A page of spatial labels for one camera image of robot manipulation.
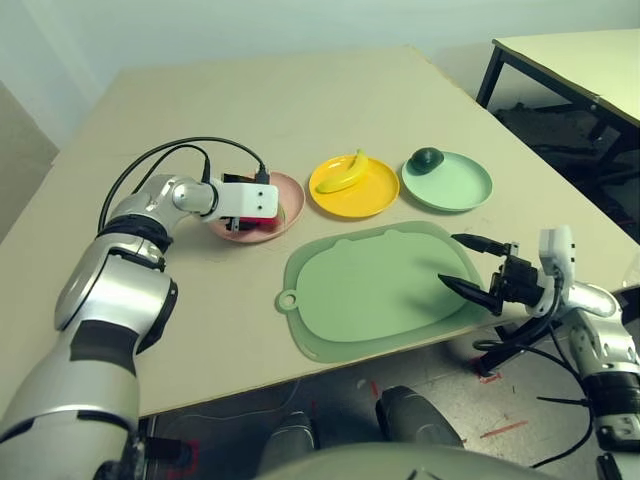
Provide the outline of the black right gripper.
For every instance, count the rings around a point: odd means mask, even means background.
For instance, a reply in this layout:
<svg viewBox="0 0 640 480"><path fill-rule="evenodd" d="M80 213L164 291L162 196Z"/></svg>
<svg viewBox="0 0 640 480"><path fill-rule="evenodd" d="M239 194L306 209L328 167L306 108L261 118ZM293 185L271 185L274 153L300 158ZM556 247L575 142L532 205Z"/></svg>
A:
<svg viewBox="0 0 640 480"><path fill-rule="evenodd" d="M495 316L502 314L505 302L528 307L535 307L539 303L544 288L538 284L538 270L530 262L517 256L518 244L504 244L468 233L452 234L451 238L476 252L504 256L505 261L492 275L491 293L483 291L468 280L438 274L439 280L450 290Z"/></svg>

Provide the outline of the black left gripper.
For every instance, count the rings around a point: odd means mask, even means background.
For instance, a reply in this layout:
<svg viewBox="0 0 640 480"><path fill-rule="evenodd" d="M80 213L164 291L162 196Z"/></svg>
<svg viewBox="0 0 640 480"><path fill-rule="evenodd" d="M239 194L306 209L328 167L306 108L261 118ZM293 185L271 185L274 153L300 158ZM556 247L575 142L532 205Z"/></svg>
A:
<svg viewBox="0 0 640 480"><path fill-rule="evenodd" d="M255 183L256 180L251 176L243 176L238 174L224 173L222 175L224 183ZM227 230L231 233L239 233L250 230L250 221L247 218L232 217L227 221Z"/></svg>

